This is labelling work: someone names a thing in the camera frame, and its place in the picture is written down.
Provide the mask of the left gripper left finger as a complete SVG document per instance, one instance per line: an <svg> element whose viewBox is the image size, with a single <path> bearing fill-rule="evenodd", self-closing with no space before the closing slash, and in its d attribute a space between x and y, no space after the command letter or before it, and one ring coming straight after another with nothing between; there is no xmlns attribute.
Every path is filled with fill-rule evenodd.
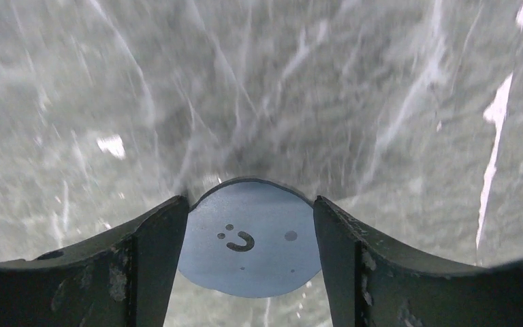
<svg viewBox="0 0 523 327"><path fill-rule="evenodd" d="M74 245L0 262L0 326L162 326L188 214L175 196Z"/></svg>

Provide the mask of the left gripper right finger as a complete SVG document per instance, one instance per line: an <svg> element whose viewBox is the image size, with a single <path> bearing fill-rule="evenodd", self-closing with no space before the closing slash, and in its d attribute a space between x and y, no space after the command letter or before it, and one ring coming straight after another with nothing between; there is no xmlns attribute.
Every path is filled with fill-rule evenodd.
<svg viewBox="0 0 523 327"><path fill-rule="evenodd" d="M322 196L313 216L335 326L523 326L523 260L490 268L446 260Z"/></svg>

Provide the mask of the blue round coaster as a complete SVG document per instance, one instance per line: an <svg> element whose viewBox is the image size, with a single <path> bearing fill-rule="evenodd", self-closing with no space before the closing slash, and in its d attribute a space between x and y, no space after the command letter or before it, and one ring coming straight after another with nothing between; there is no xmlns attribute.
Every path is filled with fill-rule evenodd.
<svg viewBox="0 0 523 327"><path fill-rule="evenodd" d="M191 206L178 269L232 296L290 293L321 271L313 203L272 181L225 181Z"/></svg>

